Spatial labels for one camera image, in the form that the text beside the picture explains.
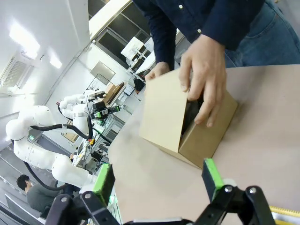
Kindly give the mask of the person's right hand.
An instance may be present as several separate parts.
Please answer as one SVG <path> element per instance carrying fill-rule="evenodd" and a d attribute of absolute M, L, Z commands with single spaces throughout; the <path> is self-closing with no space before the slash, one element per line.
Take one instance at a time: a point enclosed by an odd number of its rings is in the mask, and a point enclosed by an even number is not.
<path fill-rule="evenodd" d="M 170 71 L 169 65 L 166 62 L 159 62 L 156 66 L 145 76 L 145 81 L 155 79 Z"/>

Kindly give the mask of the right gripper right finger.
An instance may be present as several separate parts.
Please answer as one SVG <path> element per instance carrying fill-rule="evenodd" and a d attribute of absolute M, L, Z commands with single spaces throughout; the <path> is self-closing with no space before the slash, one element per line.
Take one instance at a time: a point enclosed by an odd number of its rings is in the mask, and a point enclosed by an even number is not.
<path fill-rule="evenodd" d="M 195 225 L 220 225 L 228 213 L 236 214 L 244 225 L 274 225 L 266 197 L 259 186 L 245 190 L 225 184 L 211 158 L 203 161 L 202 179 L 210 200 Z"/>

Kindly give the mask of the person's left hand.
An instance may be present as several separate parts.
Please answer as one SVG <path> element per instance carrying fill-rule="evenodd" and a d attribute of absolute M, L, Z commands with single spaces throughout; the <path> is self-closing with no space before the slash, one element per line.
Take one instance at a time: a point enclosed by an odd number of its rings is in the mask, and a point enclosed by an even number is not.
<path fill-rule="evenodd" d="M 200 35 L 181 57 L 179 80 L 189 101 L 203 96 L 195 123 L 212 127 L 226 92 L 225 47 Z"/>

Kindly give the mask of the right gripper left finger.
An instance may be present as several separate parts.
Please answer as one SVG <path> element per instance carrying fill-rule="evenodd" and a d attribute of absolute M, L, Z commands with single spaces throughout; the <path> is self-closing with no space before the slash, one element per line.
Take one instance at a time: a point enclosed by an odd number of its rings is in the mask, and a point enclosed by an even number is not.
<path fill-rule="evenodd" d="M 61 194 L 54 199 L 45 223 L 78 225 L 83 220 L 91 219 L 95 225 L 119 225 L 120 222 L 108 208 L 114 182 L 112 165 L 102 165 L 91 191 L 85 191 L 74 198 Z"/>

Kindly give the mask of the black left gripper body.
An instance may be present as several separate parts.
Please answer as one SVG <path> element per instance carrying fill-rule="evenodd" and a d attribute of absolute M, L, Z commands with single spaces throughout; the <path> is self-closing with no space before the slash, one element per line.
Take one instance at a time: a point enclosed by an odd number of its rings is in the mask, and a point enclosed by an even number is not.
<path fill-rule="evenodd" d="M 105 102 L 103 102 L 103 101 L 94 103 L 92 105 L 92 113 L 97 113 L 99 111 L 104 110 L 105 108 L 106 108 L 106 105 L 105 105 Z"/>

